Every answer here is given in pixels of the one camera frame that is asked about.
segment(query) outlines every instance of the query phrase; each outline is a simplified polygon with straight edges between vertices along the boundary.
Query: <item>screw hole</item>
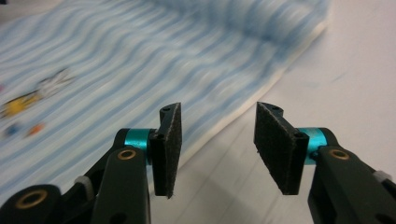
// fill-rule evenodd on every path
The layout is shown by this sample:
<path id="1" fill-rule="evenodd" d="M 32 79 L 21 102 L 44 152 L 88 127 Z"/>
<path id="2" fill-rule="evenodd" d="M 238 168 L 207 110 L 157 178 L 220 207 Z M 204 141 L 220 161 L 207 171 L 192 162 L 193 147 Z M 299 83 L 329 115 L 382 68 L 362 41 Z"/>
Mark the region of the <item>screw hole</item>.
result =
<path id="1" fill-rule="evenodd" d="M 19 209 L 27 209 L 34 207 L 41 202 L 44 201 L 44 199 L 47 198 L 48 193 L 43 190 L 43 189 L 38 189 L 34 190 L 31 192 L 26 193 L 16 203 L 16 207 Z"/>
<path id="2" fill-rule="evenodd" d="M 126 160 L 133 158 L 135 155 L 136 155 L 136 152 L 134 150 L 126 149 L 126 150 L 121 151 L 119 153 L 118 157 L 120 160 L 126 161 Z"/>
<path id="3" fill-rule="evenodd" d="M 376 214 L 375 218 L 383 224 L 396 224 L 396 221 L 384 214 Z"/>
<path id="4" fill-rule="evenodd" d="M 349 155 L 339 149 L 330 150 L 330 154 L 332 154 L 333 157 L 340 160 L 344 160 L 344 161 L 349 160 Z"/>
<path id="5" fill-rule="evenodd" d="M 117 213 L 110 218 L 110 224 L 122 224 L 126 220 L 124 213 Z"/>

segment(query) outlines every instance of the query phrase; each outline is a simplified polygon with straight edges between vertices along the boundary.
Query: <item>white striped cloth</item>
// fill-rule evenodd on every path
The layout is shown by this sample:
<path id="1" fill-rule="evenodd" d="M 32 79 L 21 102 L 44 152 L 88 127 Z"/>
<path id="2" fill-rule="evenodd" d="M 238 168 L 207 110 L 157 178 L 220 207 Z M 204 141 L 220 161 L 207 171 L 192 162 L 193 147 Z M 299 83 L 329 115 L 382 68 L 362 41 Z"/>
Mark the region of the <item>white striped cloth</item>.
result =
<path id="1" fill-rule="evenodd" d="M 0 105 L 64 68 L 74 81 L 0 119 L 2 132 L 20 125 L 0 140 L 0 203 L 34 184 L 64 192 L 110 148 L 117 130 L 158 128 L 158 110 L 175 102 L 182 103 L 183 164 L 320 34 L 327 4 L 65 0 L 2 25 Z M 45 128 L 26 136 L 37 123 Z"/>

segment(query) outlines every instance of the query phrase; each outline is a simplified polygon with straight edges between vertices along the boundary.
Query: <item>cyan metal spacer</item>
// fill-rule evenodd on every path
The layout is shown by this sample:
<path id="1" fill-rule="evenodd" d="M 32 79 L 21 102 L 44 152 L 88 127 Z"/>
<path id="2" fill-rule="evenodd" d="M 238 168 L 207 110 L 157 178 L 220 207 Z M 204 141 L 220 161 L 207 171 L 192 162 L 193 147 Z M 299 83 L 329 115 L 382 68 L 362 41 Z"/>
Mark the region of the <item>cyan metal spacer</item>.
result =
<path id="1" fill-rule="evenodd" d="M 319 128 L 298 128 L 302 133 L 309 136 L 308 149 L 306 151 L 305 164 L 314 165 L 314 158 L 318 155 L 319 147 L 327 146 L 326 136 Z"/>
<path id="2" fill-rule="evenodd" d="M 150 129 L 130 129 L 125 137 L 125 146 L 137 147 L 142 150 L 146 157 L 146 164 L 149 164 L 148 141 Z"/>

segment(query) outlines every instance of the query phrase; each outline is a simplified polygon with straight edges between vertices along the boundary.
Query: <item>blue striped cloth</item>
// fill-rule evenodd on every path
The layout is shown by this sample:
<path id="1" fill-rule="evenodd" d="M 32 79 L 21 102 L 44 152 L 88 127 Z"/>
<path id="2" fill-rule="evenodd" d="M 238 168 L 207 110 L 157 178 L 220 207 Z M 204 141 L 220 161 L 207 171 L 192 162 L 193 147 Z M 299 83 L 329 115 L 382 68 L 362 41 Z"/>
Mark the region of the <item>blue striped cloth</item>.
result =
<path id="1" fill-rule="evenodd" d="M 186 162 L 321 33 L 327 4 L 65 0 L 6 23 L 0 105 L 32 97 L 21 100 L 29 105 L 20 113 L 0 119 L 0 203 L 33 184 L 64 192 L 110 148 L 117 130 L 157 128 L 158 110 L 175 102 L 182 103 Z M 65 68 L 69 83 L 58 87 L 63 80 L 55 75 Z M 52 90 L 41 90 L 43 83 Z M 29 135 L 36 124 L 44 128 Z"/>

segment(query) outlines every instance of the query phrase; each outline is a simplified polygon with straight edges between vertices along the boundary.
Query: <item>small colorful object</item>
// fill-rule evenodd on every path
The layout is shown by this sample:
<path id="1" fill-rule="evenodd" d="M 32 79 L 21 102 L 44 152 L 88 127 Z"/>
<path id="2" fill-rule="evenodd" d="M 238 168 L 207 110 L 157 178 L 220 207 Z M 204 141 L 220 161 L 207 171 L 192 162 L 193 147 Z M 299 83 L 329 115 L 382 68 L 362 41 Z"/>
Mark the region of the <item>small colorful object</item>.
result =
<path id="1" fill-rule="evenodd" d="M 33 128 L 31 128 L 29 130 L 29 132 L 27 133 L 26 136 L 37 134 L 37 133 L 41 132 L 41 130 L 43 130 L 43 129 L 44 129 L 44 123 L 38 123 L 37 125 L 33 126 Z"/>
<path id="2" fill-rule="evenodd" d="M 5 135 L 6 137 L 10 137 L 11 135 L 14 135 L 17 133 L 21 128 L 21 125 L 19 123 L 13 123 L 9 127 L 5 129 Z"/>

